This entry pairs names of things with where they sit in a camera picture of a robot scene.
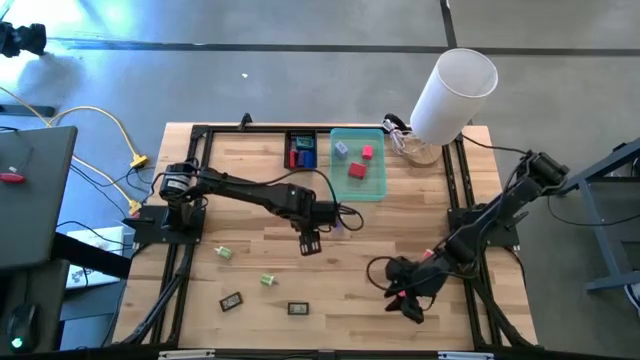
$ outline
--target concrete floor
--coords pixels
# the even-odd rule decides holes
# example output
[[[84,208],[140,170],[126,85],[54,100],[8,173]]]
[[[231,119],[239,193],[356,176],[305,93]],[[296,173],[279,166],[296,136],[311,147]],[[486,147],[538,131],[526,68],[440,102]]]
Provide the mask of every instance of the concrete floor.
[[[30,10],[37,3],[40,11]],[[640,48],[640,3],[634,0],[450,0],[460,46]],[[447,44],[438,0],[168,0],[16,2],[15,25],[44,23],[49,36],[181,43],[421,45]],[[137,149],[155,156],[164,124],[239,121],[378,122],[387,112],[408,119],[437,54],[261,53],[69,50],[0,59],[0,84],[32,103],[67,109],[96,105],[122,119]],[[491,56],[500,84],[474,119],[495,144],[546,151],[577,172],[640,135],[637,57]],[[0,95],[0,101],[10,100]],[[130,153],[99,114],[64,120],[80,129],[76,152],[113,176]],[[0,124],[39,127],[29,118]],[[110,141],[100,140],[104,136]],[[504,178],[516,164],[496,153]],[[128,189],[142,198],[143,194]],[[123,208],[114,189],[108,194]],[[554,202],[582,220],[573,197]],[[553,220],[531,204],[519,233],[528,294],[540,343],[557,350],[610,356],[640,354],[640,319],[621,290],[586,294],[604,264],[589,229]],[[117,210],[70,175],[61,221],[113,224]],[[113,311],[118,286],[98,290]],[[69,318],[84,310],[68,310]],[[69,326],[66,348],[95,346],[104,317]],[[91,329],[80,337],[73,328]]]

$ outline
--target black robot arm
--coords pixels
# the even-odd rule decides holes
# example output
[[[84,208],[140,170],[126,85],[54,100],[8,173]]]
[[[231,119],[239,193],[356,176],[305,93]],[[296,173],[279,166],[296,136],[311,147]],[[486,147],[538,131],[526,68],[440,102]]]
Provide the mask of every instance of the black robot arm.
[[[566,166],[545,153],[527,152],[514,170],[515,182],[505,185],[502,194],[481,206],[479,215],[472,221],[460,224],[443,239],[433,249],[432,256],[419,262],[404,257],[389,260],[385,275],[391,285],[386,289],[385,297],[395,296],[395,299],[387,310],[402,311],[411,320],[421,323],[424,316],[417,297],[435,298],[448,276],[458,276],[471,280],[488,311],[495,312],[499,322],[504,320],[505,334],[511,333],[512,326],[475,276],[477,258],[485,250],[487,235],[500,227],[514,226],[522,218],[516,216],[520,209],[540,196],[554,194],[564,184],[568,172]]]
[[[300,253],[305,256],[322,251],[318,228],[336,225],[339,204],[317,201],[313,190],[290,183],[256,183],[211,168],[196,172],[196,167],[188,162],[167,166],[159,192],[168,204],[165,228],[179,231],[189,226],[193,212],[202,209],[193,203],[207,194],[263,206],[289,220],[291,227],[300,233]],[[192,177],[198,179],[194,186],[190,185]]]

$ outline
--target wooden tabletop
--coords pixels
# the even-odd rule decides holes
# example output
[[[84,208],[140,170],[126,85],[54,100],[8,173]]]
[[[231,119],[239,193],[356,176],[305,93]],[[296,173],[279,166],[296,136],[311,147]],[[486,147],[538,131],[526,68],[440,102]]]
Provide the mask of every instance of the wooden tabletop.
[[[186,157],[194,124],[167,124],[156,172]],[[484,126],[467,126],[464,134],[490,144]],[[349,203],[360,210],[365,227],[358,232],[322,234],[323,251],[302,257],[298,236],[289,222],[261,207],[209,196],[203,239],[196,247],[180,337],[181,347],[330,348],[368,350],[472,349],[463,286],[449,278],[425,322],[417,325],[400,313],[384,311],[389,302],[365,277],[367,262],[380,255],[404,255],[418,260],[448,234],[450,207],[444,164],[412,168],[391,151],[387,138],[387,196],[381,202]],[[283,134],[217,134],[210,167],[237,177],[266,181],[287,172],[283,168]],[[329,136],[318,135],[318,169],[328,171]],[[465,142],[476,202],[488,202],[500,192],[491,150]],[[451,147],[459,176],[455,148]],[[313,188],[328,199],[324,180],[312,173],[288,181]],[[459,191],[464,204],[462,191]],[[157,196],[150,204],[162,204]],[[233,250],[231,260],[214,248]],[[133,261],[122,301],[114,341],[126,337],[143,319],[158,296],[167,246],[152,245]],[[178,254],[180,262],[182,253]],[[490,248],[487,261],[494,297],[518,330],[536,342],[527,296],[518,264],[503,249]],[[384,262],[373,278],[387,284]],[[279,284],[266,287],[260,275],[270,273]],[[218,300],[239,291],[244,304],[223,313]],[[287,302],[310,303],[308,316],[287,315]],[[428,300],[422,302],[426,307]],[[167,335],[173,300],[165,318]],[[479,308],[483,333],[484,307]]]

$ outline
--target teal tray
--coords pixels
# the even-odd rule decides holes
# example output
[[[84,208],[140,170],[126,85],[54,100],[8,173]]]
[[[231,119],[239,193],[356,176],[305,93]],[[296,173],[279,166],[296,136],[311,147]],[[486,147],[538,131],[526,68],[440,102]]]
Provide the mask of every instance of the teal tray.
[[[335,145],[342,141],[349,152],[342,160],[336,155]],[[364,160],[362,148],[373,146],[373,158]],[[380,201],[387,195],[387,170],[384,164],[384,134],[375,129],[331,130],[331,156],[329,176],[338,201]],[[349,165],[358,162],[367,165],[364,179],[349,176]]]

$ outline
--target red block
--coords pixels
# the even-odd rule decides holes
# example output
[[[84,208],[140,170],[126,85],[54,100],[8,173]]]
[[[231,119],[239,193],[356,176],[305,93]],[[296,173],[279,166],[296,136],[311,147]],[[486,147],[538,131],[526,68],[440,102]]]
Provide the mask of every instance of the red block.
[[[349,176],[364,179],[364,175],[367,173],[367,166],[359,163],[351,163],[349,166]]]
[[[362,148],[362,158],[365,160],[371,160],[371,158],[373,158],[373,146],[365,145]]]

